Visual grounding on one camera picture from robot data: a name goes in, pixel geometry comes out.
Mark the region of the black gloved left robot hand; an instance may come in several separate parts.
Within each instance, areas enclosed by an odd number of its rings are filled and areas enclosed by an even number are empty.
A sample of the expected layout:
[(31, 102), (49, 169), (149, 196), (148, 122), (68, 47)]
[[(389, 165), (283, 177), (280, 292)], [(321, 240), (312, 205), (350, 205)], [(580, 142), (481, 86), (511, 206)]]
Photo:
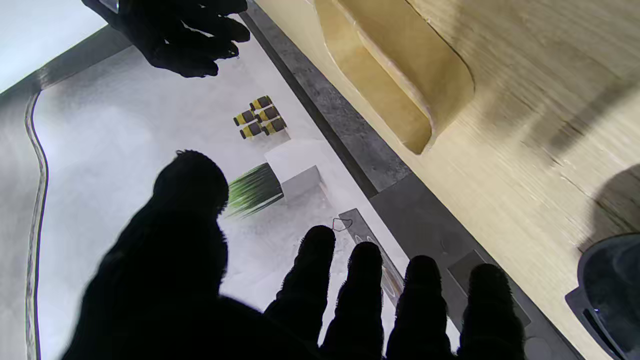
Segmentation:
[(470, 274), (460, 346), (446, 334), (447, 304), (434, 259), (412, 258), (384, 346), (383, 257), (358, 243), (334, 318), (318, 344), (336, 237), (308, 230), (263, 312), (220, 292), (228, 249), (217, 219), (229, 200), (222, 170), (180, 150), (158, 174), (84, 293), (64, 360), (523, 360), (524, 328), (505, 272)]

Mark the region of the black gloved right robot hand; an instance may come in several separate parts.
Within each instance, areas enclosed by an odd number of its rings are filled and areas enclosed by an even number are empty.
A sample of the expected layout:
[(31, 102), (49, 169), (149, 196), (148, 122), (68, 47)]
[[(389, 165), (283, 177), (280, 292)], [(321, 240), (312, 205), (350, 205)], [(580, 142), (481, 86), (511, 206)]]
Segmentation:
[(184, 78), (218, 74), (217, 60), (239, 54), (250, 31), (232, 18), (248, 9), (245, 0), (85, 0), (137, 48), (154, 68)]

